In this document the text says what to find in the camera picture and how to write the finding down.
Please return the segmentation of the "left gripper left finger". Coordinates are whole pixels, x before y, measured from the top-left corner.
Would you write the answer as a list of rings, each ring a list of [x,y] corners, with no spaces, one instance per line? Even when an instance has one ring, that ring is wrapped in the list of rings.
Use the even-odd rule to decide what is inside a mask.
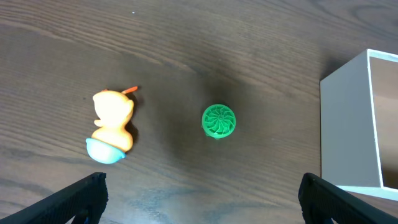
[[[1,219],[1,224],[99,223],[107,202],[106,174],[95,172]]]

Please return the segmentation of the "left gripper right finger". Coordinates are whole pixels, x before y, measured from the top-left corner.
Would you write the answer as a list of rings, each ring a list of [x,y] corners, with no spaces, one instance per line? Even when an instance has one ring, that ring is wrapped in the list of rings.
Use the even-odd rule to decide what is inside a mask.
[[[313,173],[303,175],[298,200],[306,224],[397,224],[397,218]]]

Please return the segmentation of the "orange duck toy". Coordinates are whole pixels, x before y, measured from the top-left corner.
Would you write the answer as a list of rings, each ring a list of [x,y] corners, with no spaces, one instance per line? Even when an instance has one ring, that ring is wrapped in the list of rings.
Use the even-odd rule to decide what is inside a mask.
[[[88,155],[102,164],[114,164],[124,159],[133,147],[132,134],[126,129],[134,112],[134,102],[127,96],[138,90],[133,86],[123,91],[103,90],[93,95],[98,127],[86,139]]]

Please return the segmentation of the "green round disc toy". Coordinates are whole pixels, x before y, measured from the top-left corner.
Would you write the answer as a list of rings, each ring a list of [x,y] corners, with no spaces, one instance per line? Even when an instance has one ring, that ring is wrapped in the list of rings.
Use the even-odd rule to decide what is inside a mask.
[[[203,112],[201,126],[205,134],[214,139],[222,139],[233,133],[236,117],[231,108],[222,104],[214,104]]]

